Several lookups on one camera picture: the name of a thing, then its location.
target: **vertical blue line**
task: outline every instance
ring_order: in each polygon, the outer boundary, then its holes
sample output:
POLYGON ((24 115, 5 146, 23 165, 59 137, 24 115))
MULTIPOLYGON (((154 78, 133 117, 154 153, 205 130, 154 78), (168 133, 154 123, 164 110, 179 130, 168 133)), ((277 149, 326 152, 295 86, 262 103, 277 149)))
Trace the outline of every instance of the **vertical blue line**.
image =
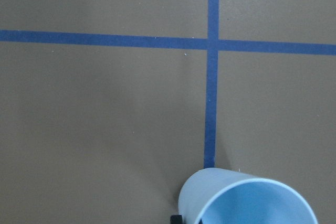
POLYGON ((215 166, 219 0, 208 0, 204 168, 215 166))

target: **plastic cup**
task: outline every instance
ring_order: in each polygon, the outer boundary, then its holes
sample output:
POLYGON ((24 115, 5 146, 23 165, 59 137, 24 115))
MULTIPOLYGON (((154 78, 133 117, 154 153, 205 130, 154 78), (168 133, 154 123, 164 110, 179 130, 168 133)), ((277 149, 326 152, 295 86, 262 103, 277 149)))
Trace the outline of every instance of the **plastic cup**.
POLYGON ((207 168, 192 175, 178 198, 184 224, 317 224, 306 200, 267 178, 207 168))

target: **gray surface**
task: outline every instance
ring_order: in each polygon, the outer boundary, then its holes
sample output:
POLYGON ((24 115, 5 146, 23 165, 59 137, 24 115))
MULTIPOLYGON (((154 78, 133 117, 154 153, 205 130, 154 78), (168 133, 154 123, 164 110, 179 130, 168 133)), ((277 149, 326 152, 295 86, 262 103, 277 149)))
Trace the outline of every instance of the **gray surface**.
MULTIPOLYGON (((206 1, 0 0, 0 29, 206 37, 206 1)), ((220 37, 336 43, 334 1, 221 0, 220 37)), ((335 223, 336 58, 219 56, 217 166, 335 223)), ((0 42, 0 222, 168 223, 202 168, 205 57, 0 42)))

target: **blue cross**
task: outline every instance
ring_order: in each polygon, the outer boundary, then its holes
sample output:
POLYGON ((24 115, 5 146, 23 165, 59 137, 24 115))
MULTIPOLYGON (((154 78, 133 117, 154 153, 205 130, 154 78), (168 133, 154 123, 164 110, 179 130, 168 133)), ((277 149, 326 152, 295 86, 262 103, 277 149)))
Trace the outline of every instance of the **blue cross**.
POLYGON ((220 40, 219 0, 208 0, 208 38, 172 38, 0 30, 0 41, 207 50, 204 168, 215 166, 218 51, 336 56, 336 45, 220 40))

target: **light blue cup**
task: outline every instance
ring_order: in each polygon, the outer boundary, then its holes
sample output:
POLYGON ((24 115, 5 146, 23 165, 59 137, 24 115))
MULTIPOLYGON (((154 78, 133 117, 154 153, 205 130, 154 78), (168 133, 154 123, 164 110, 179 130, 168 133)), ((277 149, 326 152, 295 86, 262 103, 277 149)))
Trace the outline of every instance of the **light blue cup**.
POLYGON ((185 224, 317 224, 305 199, 289 186, 219 168, 192 175, 178 198, 185 224))

